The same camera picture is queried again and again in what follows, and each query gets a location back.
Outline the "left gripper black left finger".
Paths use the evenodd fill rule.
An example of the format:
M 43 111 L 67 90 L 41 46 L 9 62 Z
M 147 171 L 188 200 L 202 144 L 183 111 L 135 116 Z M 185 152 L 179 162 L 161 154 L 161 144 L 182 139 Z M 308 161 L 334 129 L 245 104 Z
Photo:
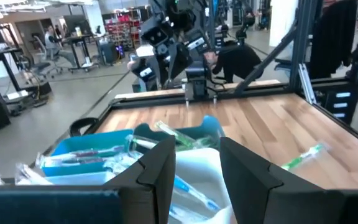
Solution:
M 123 224 L 168 223 L 175 166 L 175 138 L 170 136 L 106 183 L 118 191 Z

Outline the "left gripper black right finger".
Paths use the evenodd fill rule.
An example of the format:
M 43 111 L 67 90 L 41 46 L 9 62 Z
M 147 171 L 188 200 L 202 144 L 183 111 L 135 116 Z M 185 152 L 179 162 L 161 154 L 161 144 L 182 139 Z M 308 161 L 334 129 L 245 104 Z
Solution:
M 322 189 L 224 137 L 220 160 L 238 223 L 321 223 Z

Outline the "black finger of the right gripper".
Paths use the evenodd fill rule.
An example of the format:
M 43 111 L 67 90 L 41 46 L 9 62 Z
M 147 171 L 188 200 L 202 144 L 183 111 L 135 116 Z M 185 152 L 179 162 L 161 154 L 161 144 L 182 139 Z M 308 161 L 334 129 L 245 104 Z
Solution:
M 158 46 L 158 65 L 160 69 L 159 82 L 160 89 L 166 89 L 170 80 L 170 61 L 173 59 L 174 50 L 170 44 L 161 44 Z
M 172 53 L 172 78 L 176 78 L 192 62 L 193 59 L 188 47 L 182 43 L 176 44 Z

